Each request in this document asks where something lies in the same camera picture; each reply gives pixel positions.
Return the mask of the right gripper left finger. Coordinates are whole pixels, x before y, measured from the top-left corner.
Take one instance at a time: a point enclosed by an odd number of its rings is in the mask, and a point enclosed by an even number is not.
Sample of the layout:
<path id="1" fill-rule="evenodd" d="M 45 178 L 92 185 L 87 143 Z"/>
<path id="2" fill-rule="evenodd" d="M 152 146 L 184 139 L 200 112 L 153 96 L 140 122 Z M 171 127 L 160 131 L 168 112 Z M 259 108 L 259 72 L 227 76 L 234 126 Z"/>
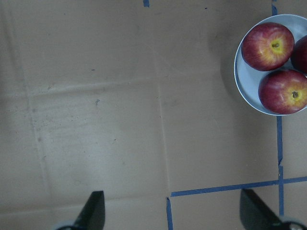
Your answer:
<path id="1" fill-rule="evenodd" d="M 94 191 L 73 224 L 74 230 L 102 230 L 105 225 L 106 210 L 104 191 Z"/>

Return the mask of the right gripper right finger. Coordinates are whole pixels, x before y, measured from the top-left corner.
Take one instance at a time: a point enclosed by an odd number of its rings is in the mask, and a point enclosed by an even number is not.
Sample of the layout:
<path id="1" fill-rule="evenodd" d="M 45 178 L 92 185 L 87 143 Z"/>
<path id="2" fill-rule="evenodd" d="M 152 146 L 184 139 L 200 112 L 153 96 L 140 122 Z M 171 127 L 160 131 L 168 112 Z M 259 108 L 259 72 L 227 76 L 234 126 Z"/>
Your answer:
<path id="1" fill-rule="evenodd" d="M 252 189 L 242 189 L 240 221 L 246 230 L 305 230 L 306 225 L 277 216 Z"/>

